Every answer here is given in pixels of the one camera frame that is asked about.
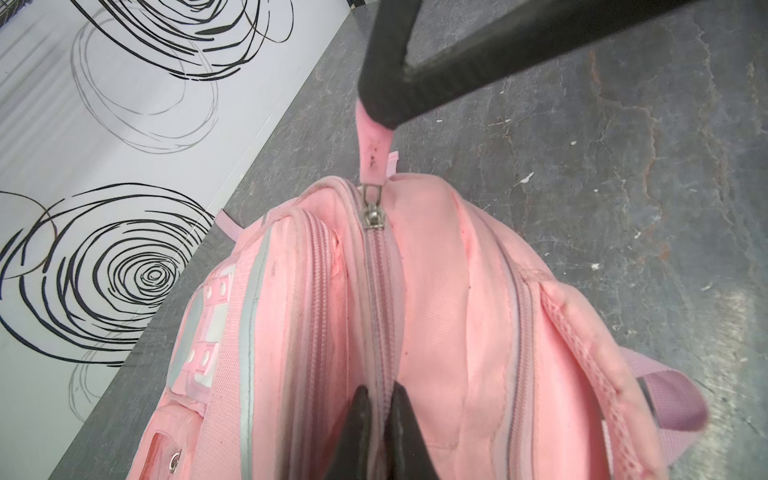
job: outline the black spiral design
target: black spiral design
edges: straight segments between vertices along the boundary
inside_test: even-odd
[[[214,218],[189,197],[113,184],[51,207],[0,249],[0,323],[53,359],[120,366]]]
[[[229,77],[253,60],[265,41],[282,43],[293,32],[290,0],[99,0],[116,21],[114,28],[71,1],[126,51],[188,80]]]

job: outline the pink zipper pull tab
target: pink zipper pull tab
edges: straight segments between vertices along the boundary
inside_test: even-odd
[[[360,183],[381,187],[387,179],[386,166],[395,131],[376,123],[360,100],[355,109],[355,121],[360,145]]]

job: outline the gray marbled surface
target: gray marbled surface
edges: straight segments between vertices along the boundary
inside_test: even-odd
[[[516,2],[425,1],[419,61]],[[227,205],[247,224],[327,174],[354,178],[356,9]],[[578,287],[622,346],[687,372],[707,434],[673,478],[765,478],[768,5],[706,0],[470,94],[397,130],[399,171],[444,177]],[[528,178],[528,182],[519,183]],[[123,478],[214,230],[52,478]]]

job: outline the white paint speck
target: white paint speck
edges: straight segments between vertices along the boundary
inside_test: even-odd
[[[519,184],[526,184],[526,183],[528,183],[529,181],[531,181],[531,177],[533,177],[534,173],[535,172],[531,172],[530,174],[528,174],[528,176],[526,178],[520,180],[518,183],[516,183],[516,184],[514,184],[512,186],[513,187],[517,187]]]

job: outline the metal zipper slider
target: metal zipper slider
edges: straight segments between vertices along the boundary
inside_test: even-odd
[[[377,189],[376,202],[369,202],[366,195],[368,187]],[[380,203],[382,200],[382,187],[380,185],[363,185],[362,186],[362,201],[365,203],[362,209],[362,226],[365,230],[374,230],[384,228],[384,209],[381,208]]]

